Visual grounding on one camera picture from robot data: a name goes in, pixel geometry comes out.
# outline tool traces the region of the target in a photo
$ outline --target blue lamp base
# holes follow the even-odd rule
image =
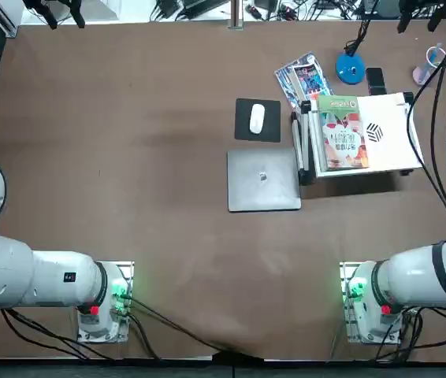
[[[365,62],[357,54],[350,57],[342,53],[336,60],[335,72],[343,83],[355,85],[361,83],[365,77]]]

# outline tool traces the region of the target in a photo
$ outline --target book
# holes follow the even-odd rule
[[[298,80],[299,90],[306,100],[315,100],[319,95],[332,94],[314,63],[296,65],[293,67],[293,72]]]
[[[366,140],[355,96],[318,96],[321,170],[369,168]]]
[[[321,86],[321,93],[325,95],[333,94],[332,88],[330,87],[316,57],[312,53],[305,54],[299,57],[296,61],[292,61],[274,72],[281,89],[293,109],[299,106],[303,99],[311,99],[309,96],[306,96],[301,89],[301,85],[294,70],[294,67],[296,66],[309,66],[310,69],[315,70],[318,76],[322,79],[323,84]]]

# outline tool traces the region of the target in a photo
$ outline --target computer mouse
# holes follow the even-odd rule
[[[259,134],[263,128],[263,117],[265,116],[265,106],[254,104],[251,109],[251,118],[249,119],[249,131],[253,134]]]

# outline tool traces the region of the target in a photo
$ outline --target black mouse pad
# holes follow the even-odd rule
[[[253,134],[249,131],[251,109],[254,104],[265,108],[262,132]],[[272,100],[254,100],[238,98],[236,100],[236,132],[235,138],[241,140],[257,140],[261,142],[281,141],[281,103]]]

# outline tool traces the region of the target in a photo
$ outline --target black phone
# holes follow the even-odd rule
[[[382,69],[370,67],[366,69],[366,82],[368,83],[368,91],[371,96],[386,95],[388,93]]]

